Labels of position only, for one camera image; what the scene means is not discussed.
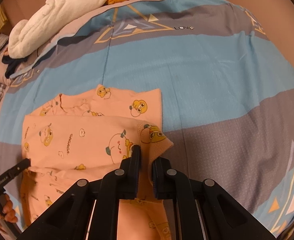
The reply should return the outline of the person's left hand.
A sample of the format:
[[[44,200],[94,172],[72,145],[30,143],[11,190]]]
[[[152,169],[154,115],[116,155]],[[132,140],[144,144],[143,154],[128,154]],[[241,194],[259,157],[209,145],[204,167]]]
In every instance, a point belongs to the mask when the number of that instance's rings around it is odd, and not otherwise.
[[[16,212],[13,209],[13,203],[8,194],[4,194],[4,196],[6,204],[3,207],[2,214],[0,214],[0,219],[10,223],[16,223],[18,222],[18,218],[16,217]]]

